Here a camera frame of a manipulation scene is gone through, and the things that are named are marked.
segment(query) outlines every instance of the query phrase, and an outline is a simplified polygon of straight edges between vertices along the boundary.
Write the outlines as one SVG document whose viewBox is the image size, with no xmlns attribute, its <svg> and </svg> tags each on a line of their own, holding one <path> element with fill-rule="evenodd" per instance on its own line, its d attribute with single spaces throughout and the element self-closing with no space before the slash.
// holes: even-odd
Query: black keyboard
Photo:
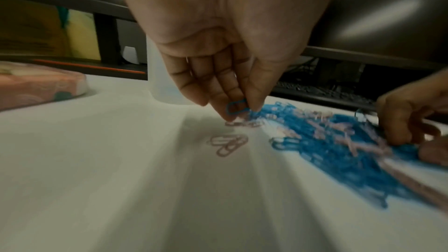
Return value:
<svg viewBox="0 0 448 252">
<path fill-rule="evenodd" d="M 375 101 L 362 96 L 326 88 L 278 82 L 271 96 L 355 111 L 375 111 Z"/>
</svg>

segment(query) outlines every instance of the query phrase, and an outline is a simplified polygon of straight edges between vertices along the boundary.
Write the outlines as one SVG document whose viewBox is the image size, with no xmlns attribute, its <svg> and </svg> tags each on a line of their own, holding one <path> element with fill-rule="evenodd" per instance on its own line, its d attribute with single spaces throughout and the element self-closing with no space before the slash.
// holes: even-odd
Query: desk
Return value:
<svg viewBox="0 0 448 252">
<path fill-rule="evenodd" d="M 437 210 L 394 199 L 372 209 L 297 153 L 253 142 L 263 131 L 236 158 L 218 159 L 203 142 L 228 128 L 212 108 L 153 101 L 145 81 L 88 80 L 84 97 L 0 113 L 0 251 L 448 247 Z M 407 170 L 447 192 L 448 174 Z"/>
</svg>

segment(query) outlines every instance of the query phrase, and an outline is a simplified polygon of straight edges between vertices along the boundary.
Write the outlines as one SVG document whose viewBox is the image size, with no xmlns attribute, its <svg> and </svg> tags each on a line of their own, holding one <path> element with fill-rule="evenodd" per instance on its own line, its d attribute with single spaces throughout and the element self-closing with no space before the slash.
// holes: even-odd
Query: translucent plastic container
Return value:
<svg viewBox="0 0 448 252">
<path fill-rule="evenodd" d="M 148 81 L 149 91 L 153 98 L 167 104 L 190 105 L 193 104 L 186 99 L 177 89 L 171 77 L 168 75 L 162 56 L 155 43 L 146 37 L 147 59 L 148 59 Z"/>
</svg>

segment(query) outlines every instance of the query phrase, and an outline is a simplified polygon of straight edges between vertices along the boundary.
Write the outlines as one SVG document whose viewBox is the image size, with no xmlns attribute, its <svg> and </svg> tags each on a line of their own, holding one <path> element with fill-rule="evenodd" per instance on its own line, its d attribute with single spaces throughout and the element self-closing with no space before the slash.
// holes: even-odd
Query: blue paper clip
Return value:
<svg viewBox="0 0 448 252">
<path fill-rule="evenodd" d="M 237 111 L 237 112 L 231 112 L 231 111 L 229 111 L 229 108 L 230 108 L 232 105 L 243 104 L 243 103 L 247 103 L 247 100 L 246 100 L 246 99 L 242 99 L 242 100 L 238 100 L 238 101 L 236 101 L 236 102 L 230 102 L 230 103 L 228 103 L 228 105 L 226 106 L 226 108 L 225 108 L 225 112 L 226 112 L 228 115 L 237 115 L 237 114 L 242 113 L 242 112 L 249 112 L 249 111 L 251 111 L 251 109 L 250 109 L 249 107 L 246 107 L 246 108 L 244 108 L 244 109 L 242 109 L 242 110 L 240 110 L 240 111 Z"/>
</svg>

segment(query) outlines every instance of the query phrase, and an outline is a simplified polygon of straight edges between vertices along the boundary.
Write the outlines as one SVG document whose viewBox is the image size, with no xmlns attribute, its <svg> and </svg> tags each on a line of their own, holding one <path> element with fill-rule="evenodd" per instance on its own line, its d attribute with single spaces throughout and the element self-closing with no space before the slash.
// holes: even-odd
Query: orange plastic package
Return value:
<svg viewBox="0 0 448 252">
<path fill-rule="evenodd" d="M 87 90 L 84 74 L 0 61 L 0 111 L 70 99 Z"/>
</svg>

